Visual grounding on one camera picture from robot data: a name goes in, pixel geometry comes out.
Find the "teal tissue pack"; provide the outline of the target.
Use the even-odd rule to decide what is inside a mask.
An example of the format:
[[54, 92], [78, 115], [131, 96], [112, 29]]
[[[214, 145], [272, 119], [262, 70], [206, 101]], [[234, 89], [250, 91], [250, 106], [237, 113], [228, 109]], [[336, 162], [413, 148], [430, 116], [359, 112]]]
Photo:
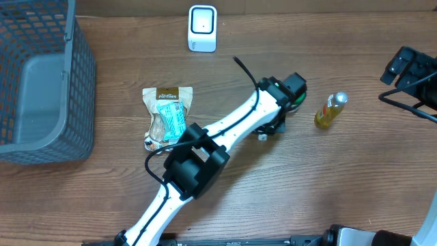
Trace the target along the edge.
[[266, 141], [267, 138], [268, 138], [268, 136], [267, 136], [266, 134], [258, 135], [258, 139], [259, 139], [260, 141]]

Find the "green lid white jar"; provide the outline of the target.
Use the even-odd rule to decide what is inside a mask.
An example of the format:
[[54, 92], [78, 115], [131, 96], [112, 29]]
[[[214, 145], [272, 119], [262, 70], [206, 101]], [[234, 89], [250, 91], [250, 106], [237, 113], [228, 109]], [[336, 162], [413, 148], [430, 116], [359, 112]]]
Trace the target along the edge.
[[301, 106], [301, 104], [304, 102], [305, 98], [307, 97], [307, 93], [303, 93], [299, 98], [296, 99], [292, 107], [290, 108], [290, 111], [295, 111]]

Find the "yellow liquid bottle silver cap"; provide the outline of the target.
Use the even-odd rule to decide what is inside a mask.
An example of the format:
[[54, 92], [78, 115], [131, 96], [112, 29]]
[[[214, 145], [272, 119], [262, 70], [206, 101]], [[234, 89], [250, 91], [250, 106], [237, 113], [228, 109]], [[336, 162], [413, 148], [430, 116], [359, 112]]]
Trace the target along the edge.
[[314, 124], [318, 128], [328, 128], [333, 120], [343, 111], [347, 102], [348, 95], [345, 92], [331, 94], [323, 107], [315, 114]]

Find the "teal snack bar wrapper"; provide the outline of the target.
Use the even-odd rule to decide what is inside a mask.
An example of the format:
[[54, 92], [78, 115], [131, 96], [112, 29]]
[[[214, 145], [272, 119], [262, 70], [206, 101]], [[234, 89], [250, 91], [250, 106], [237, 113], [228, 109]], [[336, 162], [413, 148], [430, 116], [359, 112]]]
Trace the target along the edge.
[[186, 130], [183, 102], [169, 102], [158, 105], [157, 109], [165, 125], [163, 140], [179, 139]]

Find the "beige PanTree snack pouch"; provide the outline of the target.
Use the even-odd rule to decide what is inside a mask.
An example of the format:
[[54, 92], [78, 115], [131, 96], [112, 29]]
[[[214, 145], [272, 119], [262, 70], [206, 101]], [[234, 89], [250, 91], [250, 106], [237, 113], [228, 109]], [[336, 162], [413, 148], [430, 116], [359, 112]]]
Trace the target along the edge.
[[186, 117], [193, 101], [192, 87], [148, 87], [143, 102], [151, 116], [144, 135], [145, 149], [152, 152], [176, 144], [186, 130]]

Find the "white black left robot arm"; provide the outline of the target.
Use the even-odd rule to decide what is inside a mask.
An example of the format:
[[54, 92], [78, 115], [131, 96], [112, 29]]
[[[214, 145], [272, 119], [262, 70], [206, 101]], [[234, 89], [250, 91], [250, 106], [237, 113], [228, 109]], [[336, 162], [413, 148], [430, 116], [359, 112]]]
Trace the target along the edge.
[[263, 78], [251, 97], [228, 116], [201, 128], [191, 124], [172, 145], [157, 178], [160, 188], [140, 220], [119, 232], [114, 245], [157, 245], [165, 228], [179, 210], [201, 197], [226, 166], [232, 148], [251, 133], [260, 139], [285, 130], [288, 112], [306, 96], [307, 82], [297, 73], [284, 81]]

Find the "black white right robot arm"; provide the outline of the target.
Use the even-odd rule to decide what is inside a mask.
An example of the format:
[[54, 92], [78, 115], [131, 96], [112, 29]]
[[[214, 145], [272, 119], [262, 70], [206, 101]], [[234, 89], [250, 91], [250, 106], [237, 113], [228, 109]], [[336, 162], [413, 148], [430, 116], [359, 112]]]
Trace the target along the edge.
[[323, 138], [342, 181], [324, 195], [326, 245], [436, 244], [436, 59], [403, 46], [381, 81]]

